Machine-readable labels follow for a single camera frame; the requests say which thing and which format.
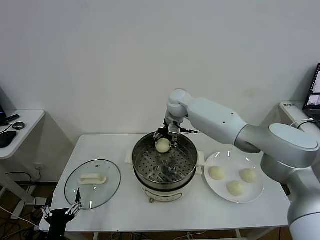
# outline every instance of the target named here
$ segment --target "robotic arm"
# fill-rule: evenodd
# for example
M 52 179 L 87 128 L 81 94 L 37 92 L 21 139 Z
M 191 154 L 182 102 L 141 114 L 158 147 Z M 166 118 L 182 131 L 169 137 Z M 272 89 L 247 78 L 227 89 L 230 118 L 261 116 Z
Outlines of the robotic arm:
M 66 240 L 67 223 L 72 221 L 82 208 L 80 189 L 76 192 L 75 204 L 70 208 L 50 210 L 48 205 L 41 208 L 44 219 L 50 224 L 46 240 Z
M 320 183 L 311 165 L 320 147 L 313 137 L 284 124 L 266 128 L 249 125 L 227 107 L 175 89 L 168 98 L 164 121 L 173 144 L 177 144 L 184 118 L 222 144 L 234 145 L 247 153 L 263 151 L 262 170 L 271 179 L 287 184 L 293 196 L 288 211 L 293 239 L 319 239 Z

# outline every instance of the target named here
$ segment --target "power outlet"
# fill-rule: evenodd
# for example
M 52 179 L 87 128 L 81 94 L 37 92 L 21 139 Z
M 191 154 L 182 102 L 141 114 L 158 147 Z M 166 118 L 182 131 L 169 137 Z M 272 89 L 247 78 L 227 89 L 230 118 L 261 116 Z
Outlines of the power outlet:
M 45 165 L 41 162 L 34 162 L 33 166 L 35 169 L 44 169 L 45 168 Z

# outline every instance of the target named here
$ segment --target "black cable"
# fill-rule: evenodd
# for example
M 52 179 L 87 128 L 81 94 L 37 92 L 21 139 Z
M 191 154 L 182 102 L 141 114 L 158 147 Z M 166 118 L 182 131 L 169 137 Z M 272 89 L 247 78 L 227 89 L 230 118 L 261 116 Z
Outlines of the black cable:
M 303 124 L 307 124 L 307 123 L 315 123 L 315 121 L 314 120 L 305 121 L 305 122 L 301 123 L 299 126 L 297 126 L 296 129 L 299 129 Z
M 7 125 L 9 125 L 5 130 L 0 131 L 0 134 L 4 133 L 5 131 L 7 131 L 9 128 L 11 128 L 12 124 L 11 123 L 7 123 Z
M 38 178 L 37 180 L 35 180 L 35 181 L 31 184 L 31 186 L 34 185 L 36 182 L 38 182 L 38 181 L 41 179 L 41 168 L 36 168 L 36 170 L 38 170 L 38 172 L 39 172 L 39 178 Z
M 33 205 L 33 210 L 36 209 L 36 206 L 37 206 L 37 198 L 34 196 L 34 205 Z
M 139 236 L 139 239 L 138 239 L 138 240 L 143 240 L 142 238 L 144 238 L 144 239 L 150 239 L 149 237 L 145 236 L 142 232 L 140 232 L 140 236 Z
M 30 228 L 28 231 L 24 232 L 22 236 L 25 238 L 25 240 L 34 240 L 35 236 L 38 235 L 38 234 L 40 234 L 40 235 L 36 238 L 36 240 L 37 239 L 45 239 L 42 236 L 42 232 L 40 230 L 34 231 L 33 228 Z
M 13 219 L 4 218 L 4 217 L 1 217 L 1 216 L 0 216 L 0 219 L 5 220 L 5 221 L 13 220 Z
M 174 124 L 176 127 L 179 128 L 179 130 L 180 130 L 181 133 L 189 133 L 189 134 L 197 134 L 197 133 L 198 133 L 198 131 L 196 131 L 196 130 L 185 129 L 185 128 L 180 127 L 176 121 L 174 121 L 173 124 Z
M 15 236 L 15 235 L 17 235 L 17 234 L 21 234 L 21 233 L 23 233 L 23 232 L 27 232 L 27 231 L 29 231 L 30 229 L 33 229 L 33 226 L 31 226 L 31 227 L 28 227 L 28 228 L 23 228 L 23 229 L 21 229 L 21 230 L 19 230 L 19 231 L 17 231 L 17 232 L 15 232 L 14 234 L 12 234 L 12 235 L 8 235 L 8 236 L 4 236 L 3 238 L 1 238 L 1 239 L 4 239 L 4 240 L 8 240 L 8 239 L 10 239 L 10 238 L 12 238 L 13 236 Z
M 52 201 L 52 197 L 53 197 L 54 191 L 52 192 L 52 194 L 47 198 L 47 201 L 49 200 L 49 198 L 51 197 L 51 201 Z M 51 206 L 51 203 L 46 202 L 45 205 Z M 36 223 L 36 225 L 39 225 L 42 217 L 43 217 L 43 212 L 41 210 L 41 206 L 36 206 L 32 212 L 27 213 L 26 215 L 30 215 L 30 219 Z
M 281 227 L 279 228 L 279 240 L 281 239 Z
M 29 173 L 27 173 L 27 172 L 22 172 L 22 171 L 12 171 L 12 172 L 7 172 L 7 173 L 6 173 L 6 175 L 9 175 L 9 174 L 25 174 L 25 175 L 28 175 L 29 178 L 30 178 L 30 182 L 29 182 L 29 186 L 28 186 L 28 188 L 27 188 L 27 192 L 30 190 L 30 187 L 31 187 L 31 185 L 32 185 L 32 177 L 31 177 L 31 175 L 30 175 Z M 15 210 L 15 208 L 17 207 L 18 204 L 19 204 L 19 202 L 15 205 L 15 207 L 13 208 L 13 210 L 11 210 L 11 212 L 13 212 L 13 211 Z M 11 229 L 12 229 L 14 226 L 16 226 L 16 225 L 18 225 L 19 228 L 21 229 L 21 226 L 17 223 L 17 222 L 19 221 L 19 219 L 17 219 L 14 223 L 10 222 L 10 220 L 11 220 L 11 219 L 10 219 L 10 216 L 9 216 L 9 217 L 6 219 L 6 223 L 4 224 L 3 235 L 2 235 L 2 237 L 1 237 L 0 239 L 2 239 L 4 236 L 6 236 L 7 233 L 9 233 L 9 232 L 11 231 Z M 14 224 L 14 225 L 12 225 L 8 230 L 6 230 L 7 224 Z

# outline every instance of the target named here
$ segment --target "laptop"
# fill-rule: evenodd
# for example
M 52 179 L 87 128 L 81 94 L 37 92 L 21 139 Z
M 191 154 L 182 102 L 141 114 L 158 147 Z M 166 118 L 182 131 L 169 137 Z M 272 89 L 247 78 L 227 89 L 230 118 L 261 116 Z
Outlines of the laptop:
M 315 74 L 308 92 L 308 96 L 303 105 L 303 112 L 315 120 L 315 124 L 320 128 L 320 63 L 316 66 Z
M 4 109 L 0 106 L 0 121 L 7 117 Z

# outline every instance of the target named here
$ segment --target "white table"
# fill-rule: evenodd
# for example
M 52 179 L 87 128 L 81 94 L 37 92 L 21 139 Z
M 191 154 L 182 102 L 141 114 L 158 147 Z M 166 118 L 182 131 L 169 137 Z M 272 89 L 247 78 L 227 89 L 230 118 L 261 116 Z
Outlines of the white table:
M 24 140 L 28 137 L 28 135 L 31 133 L 31 131 L 35 128 L 35 126 L 39 123 L 39 121 L 42 119 L 42 117 L 45 115 L 45 112 L 43 110 L 6 110 L 6 115 L 8 117 L 18 114 L 20 118 L 10 122 L 10 124 L 16 123 L 16 122 L 23 122 L 25 123 L 25 127 L 21 130 L 15 130 L 12 127 L 10 127 L 7 131 L 16 131 L 17 135 L 13 139 L 13 141 L 10 143 L 9 146 L 0 148 L 0 159 L 8 159 L 12 157 L 15 152 L 18 150 L 18 148 L 21 146 L 21 144 L 24 142 Z M 5 130 L 7 126 L 1 126 L 0 132 Z M 35 170 L 33 166 L 26 163 L 25 161 L 18 159 L 18 162 L 23 165 L 27 170 L 28 173 L 34 178 L 39 178 L 39 172 Z M 18 196 L 21 201 L 17 205 L 17 207 L 14 210 L 14 214 L 19 216 L 20 213 L 23 210 L 24 205 L 33 205 L 35 202 L 35 199 L 33 196 L 31 196 L 32 192 L 35 190 L 35 187 L 32 186 L 28 193 L 21 188 L 18 184 L 16 184 L 9 175 L 6 175 L 6 171 L 0 168 L 0 184 L 3 186 L 2 190 L 0 191 L 0 197 L 5 193 L 6 190 L 10 190 L 12 193 L 14 193 L 16 196 Z M 45 198 L 37 198 L 36 199 L 37 205 L 43 204 L 45 202 Z
M 90 160 L 106 159 L 117 164 L 121 172 L 121 183 L 109 202 L 95 209 L 81 210 L 67 224 L 67 232 L 202 231 L 288 225 L 289 200 L 281 185 L 266 175 L 263 175 L 262 195 L 251 203 L 237 204 L 222 199 L 207 186 L 201 175 L 194 177 L 191 190 L 184 198 L 173 202 L 149 203 L 132 168 L 125 163 L 127 151 L 133 149 L 143 136 L 97 134 L 79 138 L 54 191 L 51 209 L 70 207 L 64 195 L 66 181 L 73 170 Z M 204 134 L 189 134 L 188 138 L 198 151 L 204 152 L 205 159 L 218 151 L 239 151 Z M 257 165 L 260 164 L 261 153 L 245 155 Z M 49 224 L 44 218 L 39 227 L 42 231 L 49 230 Z

